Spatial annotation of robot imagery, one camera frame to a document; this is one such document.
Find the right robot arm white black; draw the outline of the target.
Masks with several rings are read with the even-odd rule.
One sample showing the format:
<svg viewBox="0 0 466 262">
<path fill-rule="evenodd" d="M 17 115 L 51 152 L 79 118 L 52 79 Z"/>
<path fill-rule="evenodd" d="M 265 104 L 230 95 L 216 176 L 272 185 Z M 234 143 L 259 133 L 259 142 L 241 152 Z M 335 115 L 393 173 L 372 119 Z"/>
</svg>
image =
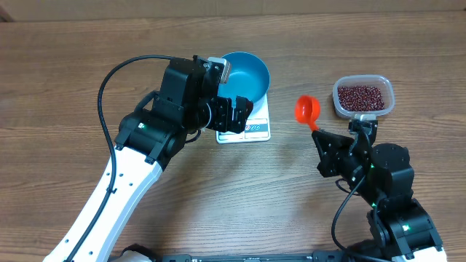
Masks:
<svg viewBox="0 0 466 262">
<path fill-rule="evenodd" d="M 408 149 L 375 144 L 375 134 L 357 131 L 354 138 L 315 130 L 312 133 L 324 177 L 339 176 L 349 196 L 360 195 L 372 238 L 338 247 L 354 261 L 445 261 L 443 241 L 432 218 L 413 197 L 414 169 Z"/>
</svg>

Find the red measuring scoop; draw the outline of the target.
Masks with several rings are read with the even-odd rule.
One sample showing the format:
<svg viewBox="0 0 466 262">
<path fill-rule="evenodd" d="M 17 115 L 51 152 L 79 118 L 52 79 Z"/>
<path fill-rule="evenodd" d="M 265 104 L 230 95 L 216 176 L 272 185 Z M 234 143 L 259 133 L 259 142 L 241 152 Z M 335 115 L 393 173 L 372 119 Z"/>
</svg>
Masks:
<svg viewBox="0 0 466 262">
<path fill-rule="evenodd" d="M 311 131 L 316 131 L 319 127 L 316 124 L 320 116 L 320 102 L 310 95 L 302 95 L 295 104 L 294 115 L 299 124 L 307 124 Z"/>
</svg>

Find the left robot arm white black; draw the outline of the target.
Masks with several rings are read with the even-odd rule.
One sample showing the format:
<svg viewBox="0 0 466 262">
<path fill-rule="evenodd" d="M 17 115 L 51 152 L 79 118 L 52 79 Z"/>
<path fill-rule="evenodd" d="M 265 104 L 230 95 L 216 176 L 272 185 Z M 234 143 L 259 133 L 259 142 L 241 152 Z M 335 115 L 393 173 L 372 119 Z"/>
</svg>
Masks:
<svg viewBox="0 0 466 262">
<path fill-rule="evenodd" d="M 159 90 L 126 115 L 115 138 L 103 132 L 110 159 L 73 226 L 46 261 L 107 261 L 143 195 L 157 182 L 187 136 L 205 128 L 241 133 L 253 110 L 244 97 L 218 96 L 231 64 L 224 58 L 166 58 Z"/>
</svg>

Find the blue bowl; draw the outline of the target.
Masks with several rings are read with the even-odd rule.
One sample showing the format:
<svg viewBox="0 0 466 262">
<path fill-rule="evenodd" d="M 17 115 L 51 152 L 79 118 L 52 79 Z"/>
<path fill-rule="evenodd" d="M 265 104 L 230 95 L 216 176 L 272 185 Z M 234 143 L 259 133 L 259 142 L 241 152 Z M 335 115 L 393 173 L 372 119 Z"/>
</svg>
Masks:
<svg viewBox="0 0 466 262">
<path fill-rule="evenodd" d="M 231 98 L 244 97 L 253 103 L 253 113 L 260 110 L 271 84 L 269 69 L 263 60 L 248 52 L 230 52 L 222 56 L 231 64 L 228 82 L 220 84 L 218 96 Z"/>
</svg>

